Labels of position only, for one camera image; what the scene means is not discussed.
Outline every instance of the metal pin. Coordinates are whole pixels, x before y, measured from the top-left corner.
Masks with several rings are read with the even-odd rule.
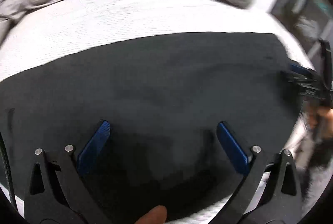
[[[66,152],[71,152],[73,149],[74,149],[74,146],[73,146],[73,145],[67,145],[67,146],[65,147],[65,151],[66,151]]]
[[[43,152],[43,150],[41,148],[38,148],[37,150],[35,150],[35,155],[40,155]]]
[[[256,153],[260,153],[260,152],[261,152],[261,147],[258,146],[258,145],[254,145],[254,146],[252,147],[252,150],[253,150],[254,152],[256,152]]]
[[[284,150],[284,154],[285,154],[286,156],[291,156],[291,152],[290,152],[289,150]]]

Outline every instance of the white bedsheet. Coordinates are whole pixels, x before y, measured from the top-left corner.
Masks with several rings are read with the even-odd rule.
[[[291,59],[312,68],[299,42],[258,9],[239,10],[215,0],[65,0],[26,15],[10,31],[0,47],[0,81],[98,45],[201,31],[273,33]],[[287,147],[292,149],[303,135],[299,120]],[[208,223],[227,199],[173,223]],[[23,215],[23,201],[17,200]]]

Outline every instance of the black cable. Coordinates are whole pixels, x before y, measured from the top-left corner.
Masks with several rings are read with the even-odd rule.
[[[13,185],[13,180],[12,180],[12,174],[10,172],[8,155],[7,155],[5,142],[3,141],[1,132],[0,132],[0,153],[1,153],[1,156],[2,156],[3,166],[5,168],[5,174],[6,174],[6,180],[7,180],[7,187],[8,187],[10,202],[13,205],[13,207],[15,208],[15,210],[17,211],[17,204],[16,204],[16,199],[15,199],[15,194],[14,194],[14,185]]]

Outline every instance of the white textured fabric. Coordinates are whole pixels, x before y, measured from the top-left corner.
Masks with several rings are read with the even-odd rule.
[[[305,216],[310,209],[315,205],[318,198],[323,194],[328,182],[333,174],[333,158],[326,168],[313,167],[310,169],[310,186],[305,196],[305,201],[302,206],[302,214]]]
[[[0,184],[0,191],[1,190],[3,191],[3,193],[5,194],[7,199],[10,200],[8,190],[2,184]],[[16,199],[16,204],[17,204],[17,210],[19,211],[19,214],[24,217],[24,210],[23,210],[24,202],[19,197],[15,196],[15,199]]]
[[[291,59],[312,68],[299,42],[258,9],[240,10],[215,0],[65,0],[26,15],[10,31],[0,48],[0,81],[98,45],[201,31],[273,33]],[[303,132],[299,121],[289,144]],[[208,223],[227,200],[173,223]]]

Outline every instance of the black cloth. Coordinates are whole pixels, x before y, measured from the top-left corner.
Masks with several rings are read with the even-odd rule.
[[[11,76],[0,83],[0,130],[16,194],[24,195],[36,148],[79,152],[104,119],[111,138],[84,181],[115,223],[158,204],[171,219],[204,208],[241,180],[216,138],[219,121],[266,151],[286,143],[300,111],[280,79],[289,63],[272,34],[179,33],[94,47]]]

